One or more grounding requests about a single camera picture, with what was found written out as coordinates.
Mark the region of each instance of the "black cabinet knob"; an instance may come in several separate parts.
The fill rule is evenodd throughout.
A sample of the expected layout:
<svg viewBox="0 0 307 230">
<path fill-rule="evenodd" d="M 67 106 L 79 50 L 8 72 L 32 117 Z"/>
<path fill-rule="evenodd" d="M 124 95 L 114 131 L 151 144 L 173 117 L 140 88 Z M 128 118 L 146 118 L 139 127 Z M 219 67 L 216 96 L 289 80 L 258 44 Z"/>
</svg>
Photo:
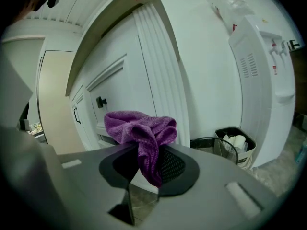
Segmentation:
<svg viewBox="0 0 307 230">
<path fill-rule="evenodd" d="M 100 96 L 96 99 L 96 102 L 97 102 L 98 108 L 103 108 L 104 104 L 105 105 L 107 104 L 106 99 L 102 100 Z"/>
</svg>

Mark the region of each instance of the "white ceiling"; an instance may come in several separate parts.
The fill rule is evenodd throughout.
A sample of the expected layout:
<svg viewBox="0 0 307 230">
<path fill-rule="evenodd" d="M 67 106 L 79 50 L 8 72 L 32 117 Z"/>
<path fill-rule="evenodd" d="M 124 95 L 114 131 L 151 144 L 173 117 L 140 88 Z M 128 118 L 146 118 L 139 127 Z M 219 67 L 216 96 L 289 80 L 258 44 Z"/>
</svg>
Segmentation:
<svg viewBox="0 0 307 230">
<path fill-rule="evenodd" d="M 54 8 L 43 5 L 37 12 L 28 14 L 26 19 L 59 21 L 84 28 L 106 1 L 107 0 L 60 0 Z"/>
</svg>

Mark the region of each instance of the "trash can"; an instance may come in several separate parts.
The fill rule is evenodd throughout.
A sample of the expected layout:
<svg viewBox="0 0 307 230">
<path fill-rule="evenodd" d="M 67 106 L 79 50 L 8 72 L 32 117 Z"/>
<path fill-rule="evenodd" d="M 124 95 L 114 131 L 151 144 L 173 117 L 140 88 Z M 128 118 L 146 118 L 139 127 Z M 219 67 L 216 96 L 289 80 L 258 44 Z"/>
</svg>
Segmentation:
<svg viewBox="0 0 307 230">
<path fill-rule="evenodd" d="M 238 154 L 238 166 L 241 168 L 248 168 L 251 165 L 252 162 L 252 154 L 256 148 L 256 141 L 250 137 L 248 134 L 246 134 L 242 129 L 239 127 L 231 126 L 226 127 L 222 129 L 218 129 L 215 132 L 215 136 L 217 138 L 223 139 L 225 135 L 228 135 L 229 137 L 232 136 L 244 136 L 246 139 L 246 143 L 248 144 L 247 151 L 242 152 Z M 234 163 L 236 163 L 236 154 L 234 151 L 228 151 L 225 146 L 223 145 L 223 142 L 220 140 L 215 140 L 214 142 L 214 148 L 213 153 L 219 156 L 222 156 L 224 158 L 227 158 Z"/>
</svg>

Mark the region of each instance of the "black handle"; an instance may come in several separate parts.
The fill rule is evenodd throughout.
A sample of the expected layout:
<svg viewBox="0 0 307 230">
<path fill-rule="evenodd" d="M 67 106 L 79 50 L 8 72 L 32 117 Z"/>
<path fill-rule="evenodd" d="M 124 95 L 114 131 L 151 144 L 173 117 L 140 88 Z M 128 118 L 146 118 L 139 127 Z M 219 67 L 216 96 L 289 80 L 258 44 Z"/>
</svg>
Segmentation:
<svg viewBox="0 0 307 230">
<path fill-rule="evenodd" d="M 104 104 L 106 105 L 106 99 L 101 99 L 101 97 L 99 96 L 97 99 L 96 99 L 96 102 L 97 102 L 97 106 L 98 108 L 103 108 L 104 107 Z"/>
<path fill-rule="evenodd" d="M 76 110 L 77 110 L 77 107 L 75 107 L 75 109 L 73 110 L 73 114 L 75 114 L 75 119 L 76 119 L 76 121 L 77 121 L 79 124 L 81 124 L 81 122 L 77 120 Z"/>
</svg>

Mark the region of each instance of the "microfiber cloth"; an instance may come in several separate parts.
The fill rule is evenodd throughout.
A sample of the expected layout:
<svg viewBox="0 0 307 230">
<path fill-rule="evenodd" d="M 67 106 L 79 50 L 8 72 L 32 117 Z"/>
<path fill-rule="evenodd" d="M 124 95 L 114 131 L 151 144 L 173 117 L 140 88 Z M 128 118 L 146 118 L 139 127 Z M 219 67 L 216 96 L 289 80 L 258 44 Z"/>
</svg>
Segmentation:
<svg viewBox="0 0 307 230">
<path fill-rule="evenodd" d="M 105 115 L 107 133 L 118 143 L 139 143 L 138 163 L 141 173 L 154 186 L 162 185 L 157 169 L 159 146 L 176 139 L 176 121 L 170 117 L 150 117 L 135 111 L 110 112 Z"/>
</svg>

